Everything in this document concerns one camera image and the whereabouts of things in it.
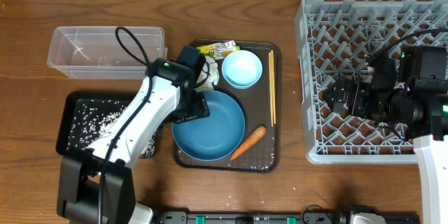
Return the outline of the orange carrot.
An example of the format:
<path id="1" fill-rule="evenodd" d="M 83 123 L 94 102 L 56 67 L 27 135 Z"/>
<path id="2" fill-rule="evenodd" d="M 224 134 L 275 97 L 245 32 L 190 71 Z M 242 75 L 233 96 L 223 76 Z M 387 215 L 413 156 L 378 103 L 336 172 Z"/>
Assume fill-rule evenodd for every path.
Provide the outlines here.
<path id="1" fill-rule="evenodd" d="M 230 159 L 235 160 L 241 154 L 246 152 L 250 147 L 255 145 L 259 140 L 261 140 L 266 134 L 267 129 L 265 126 L 261 125 L 256 130 L 254 130 L 250 136 L 231 154 Z"/>

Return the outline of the dark blue plate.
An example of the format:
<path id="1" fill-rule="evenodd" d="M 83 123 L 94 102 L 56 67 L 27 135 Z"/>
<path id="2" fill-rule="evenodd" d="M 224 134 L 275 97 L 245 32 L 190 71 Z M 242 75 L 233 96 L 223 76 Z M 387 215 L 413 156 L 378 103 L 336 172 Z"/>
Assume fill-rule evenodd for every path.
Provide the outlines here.
<path id="1" fill-rule="evenodd" d="M 177 146 L 188 156 L 214 161 L 231 154 L 242 142 L 245 117 L 240 105 L 228 94 L 216 90 L 203 92 L 210 115 L 174 124 Z"/>

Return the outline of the light blue bowl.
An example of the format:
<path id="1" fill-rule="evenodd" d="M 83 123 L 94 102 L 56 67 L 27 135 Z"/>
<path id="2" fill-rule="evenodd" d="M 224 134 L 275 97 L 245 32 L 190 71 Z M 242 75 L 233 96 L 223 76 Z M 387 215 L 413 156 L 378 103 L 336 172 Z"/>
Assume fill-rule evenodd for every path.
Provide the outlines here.
<path id="1" fill-rule="evenodd" d="M 232 87 L 247 89 L 260 80 L 263 65 L 255 53 L 238 50 L 230 53 L 223 60 L 221 73 Z"/>

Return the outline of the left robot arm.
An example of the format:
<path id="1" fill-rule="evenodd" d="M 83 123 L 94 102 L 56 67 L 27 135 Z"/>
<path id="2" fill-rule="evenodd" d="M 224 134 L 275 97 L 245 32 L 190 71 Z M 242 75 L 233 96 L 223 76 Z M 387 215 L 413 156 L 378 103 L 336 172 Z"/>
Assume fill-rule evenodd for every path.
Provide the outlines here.
<path id="1" fill-rule="evenodd" d="M 138 203 L 132 170 L 158 127 L 209 116 L 195 91 L 204 56 L 158 58 L 147 66 L 140 90 L 109 130 L 80 149 L 57 141 L 62 156 L 57 214 L 71 223 L 150 223 L 155 215 Z"/>

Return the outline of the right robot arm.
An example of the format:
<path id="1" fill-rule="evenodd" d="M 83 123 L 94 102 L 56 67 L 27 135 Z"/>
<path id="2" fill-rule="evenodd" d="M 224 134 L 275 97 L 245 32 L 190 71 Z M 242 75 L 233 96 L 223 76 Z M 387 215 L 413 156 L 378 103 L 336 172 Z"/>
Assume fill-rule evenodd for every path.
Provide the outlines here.
<path id="1" fill-rule="evenodd" d="M 337 80 L 323 91 L 335 113 L 378 123 L 404 124 L 412 141 L 421 178 L 424 223 L 447 222 L 447 91 L 440 88 L 374 90 L 369 83 Z"/>

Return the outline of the pile of white rice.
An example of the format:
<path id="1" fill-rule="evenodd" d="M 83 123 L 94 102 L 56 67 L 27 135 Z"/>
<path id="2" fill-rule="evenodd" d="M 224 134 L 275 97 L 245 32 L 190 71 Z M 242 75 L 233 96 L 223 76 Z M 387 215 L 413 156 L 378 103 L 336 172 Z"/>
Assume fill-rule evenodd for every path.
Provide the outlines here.
<path id="1" fill-rule="evenodd" d="M 69 145 L 84 149 L 102 137 L 121 116 L 130 101 L 80 99 L 69 130 Z"/>

